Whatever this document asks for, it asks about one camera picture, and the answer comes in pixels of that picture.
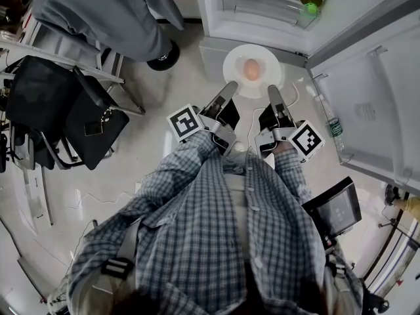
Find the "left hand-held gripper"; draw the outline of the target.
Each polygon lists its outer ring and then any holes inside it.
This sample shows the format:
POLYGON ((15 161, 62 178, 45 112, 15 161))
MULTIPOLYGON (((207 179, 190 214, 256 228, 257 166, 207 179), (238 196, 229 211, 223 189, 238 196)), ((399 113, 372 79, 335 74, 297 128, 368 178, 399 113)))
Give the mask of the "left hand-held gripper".
POLYGON ((167 116, 167 121, 178 142, 198 131, 210 132, 213 142, 221 155, 226 156, 231 151, 235 141, 235 129, 240 120, 239 112, 232 100, 238 84, 235 81, 227 83, 216 97, 201 111, 187 104, 175 113, 167 116))

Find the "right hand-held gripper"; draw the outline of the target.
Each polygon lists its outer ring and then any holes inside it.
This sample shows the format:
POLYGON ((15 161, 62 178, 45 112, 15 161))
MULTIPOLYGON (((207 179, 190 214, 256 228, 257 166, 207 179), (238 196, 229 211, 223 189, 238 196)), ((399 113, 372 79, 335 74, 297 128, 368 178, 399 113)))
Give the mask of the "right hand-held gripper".
POLYGON ((279 89, 268 86, 268 105, 259 116, 260 133, 255 137, 257 155, 265 158, 280 142, 288 142, 303 162, 310 160, 325 145, 325 139, 309 121, 297 127, 279 89))

